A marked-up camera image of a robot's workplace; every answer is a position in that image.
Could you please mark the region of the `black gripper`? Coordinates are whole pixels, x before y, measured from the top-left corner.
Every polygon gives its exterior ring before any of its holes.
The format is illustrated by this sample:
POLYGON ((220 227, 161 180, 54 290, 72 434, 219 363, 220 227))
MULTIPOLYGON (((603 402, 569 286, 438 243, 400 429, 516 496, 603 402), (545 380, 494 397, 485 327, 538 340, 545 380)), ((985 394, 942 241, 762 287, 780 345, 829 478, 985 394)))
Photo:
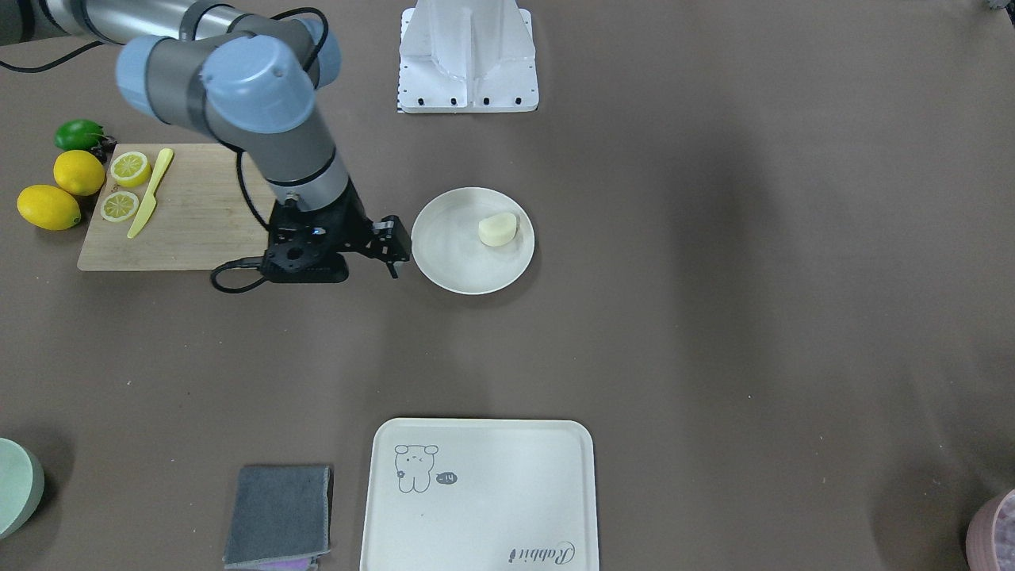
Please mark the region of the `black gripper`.
POLYGON ((340 253, 354 252, 380 260, 392 279, 399 278, 400 267, 411 257, 411 238, 401 218, 387 216, 373 223, 351 182, 336 200, 322 209, 302 210, 300 205, 295 194, 275 205, 274 225, 324 227, 340 253))

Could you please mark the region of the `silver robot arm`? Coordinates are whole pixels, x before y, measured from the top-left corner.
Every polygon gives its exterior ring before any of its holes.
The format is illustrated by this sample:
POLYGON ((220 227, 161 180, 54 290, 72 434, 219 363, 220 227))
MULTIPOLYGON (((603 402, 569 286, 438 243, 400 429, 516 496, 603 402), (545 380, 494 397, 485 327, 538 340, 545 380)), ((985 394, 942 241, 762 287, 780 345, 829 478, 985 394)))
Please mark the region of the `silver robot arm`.
POLYGON ((248 158, 274 192, 263 254, 214 268, 260 282, 338 283, 358 253, 392 276, 411 241, 396 216, 374 223, 318 110, 341 55, 324 16, 269 18, 225 1, 4 1, 2 43, 87 37, 121 47, 123 98, 248 158))

